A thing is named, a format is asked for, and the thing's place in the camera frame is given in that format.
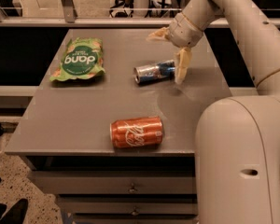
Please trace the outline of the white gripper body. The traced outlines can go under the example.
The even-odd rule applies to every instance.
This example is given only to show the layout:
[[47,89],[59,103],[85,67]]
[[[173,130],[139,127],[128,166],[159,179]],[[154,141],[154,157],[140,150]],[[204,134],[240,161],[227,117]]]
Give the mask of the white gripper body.
[[168,38],[177,47],[195,47],[203,37],[197,28],[182,12],[178,13],[168,27]]

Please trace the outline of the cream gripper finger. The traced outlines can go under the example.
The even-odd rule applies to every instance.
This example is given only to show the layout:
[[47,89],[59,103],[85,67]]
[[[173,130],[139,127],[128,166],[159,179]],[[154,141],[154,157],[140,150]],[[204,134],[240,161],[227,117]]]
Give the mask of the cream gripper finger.
[[175,83],[180,85],[187,74],[192,58],[191,48],[184,47],[175,54]]
[[147,41],[169,41],[169,29],[162,27],[147,36]]

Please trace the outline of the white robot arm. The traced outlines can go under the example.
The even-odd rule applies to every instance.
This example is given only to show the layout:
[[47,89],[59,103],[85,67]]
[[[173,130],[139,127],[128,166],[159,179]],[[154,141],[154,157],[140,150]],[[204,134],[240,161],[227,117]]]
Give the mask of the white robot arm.
[[195,134],[199,224],[280,224],[280,31],[252,0],[189,0],[154,33],[192,48],[224,16],[257,93],[208,106]]

